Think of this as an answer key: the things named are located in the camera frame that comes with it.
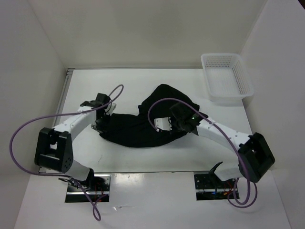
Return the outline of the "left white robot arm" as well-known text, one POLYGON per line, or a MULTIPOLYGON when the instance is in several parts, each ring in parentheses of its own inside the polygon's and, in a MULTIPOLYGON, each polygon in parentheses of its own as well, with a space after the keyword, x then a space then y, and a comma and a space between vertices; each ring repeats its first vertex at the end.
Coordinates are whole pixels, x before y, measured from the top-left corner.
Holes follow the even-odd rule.
POLYGON ((34 163, 40 167, 55 170, 68 176, 67 182, 83 190, 91 190, 103 183, 86 167, 73 158, 72 143, 88 126, 97 130, 102 121, 108 121, 116 104, 106 94, 98 93, 95 100, 83 102, 76 114, 53 128, 39 132, 34 163))

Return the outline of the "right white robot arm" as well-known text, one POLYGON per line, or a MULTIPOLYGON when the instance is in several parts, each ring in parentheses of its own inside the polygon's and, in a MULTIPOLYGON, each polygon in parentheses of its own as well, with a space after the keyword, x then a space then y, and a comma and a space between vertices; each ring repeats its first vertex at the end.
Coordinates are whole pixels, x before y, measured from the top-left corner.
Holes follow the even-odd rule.
POLYGON ((208 138, 237 156, 237 162, 219 162, 211 169, 209 182, 213 187, 221 187, 225 181, 241 177, 258 183, 275 163, 275 157, 260 133, 250 135, 236 131, 180 102, 173 105, 170 112, 173 130, 208 138))

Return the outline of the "black shorts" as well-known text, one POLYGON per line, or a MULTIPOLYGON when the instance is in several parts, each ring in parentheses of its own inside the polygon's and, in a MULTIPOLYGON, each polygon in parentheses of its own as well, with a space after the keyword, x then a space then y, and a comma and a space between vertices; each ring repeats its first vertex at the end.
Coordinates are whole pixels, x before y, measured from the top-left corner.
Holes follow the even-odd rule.
POLYGON ((157 132, 149 123, 147 118, 149 108, 153 103, 163 98, 179 99, 196 110, 200 108, 187 95, 167 84, 161 84, 138 105, 138 115, 113 113, 112 115, 100 116, 95 121, 95 130, 105 140, 131 148, 163 146, 187 135, 185 131, 157 132))

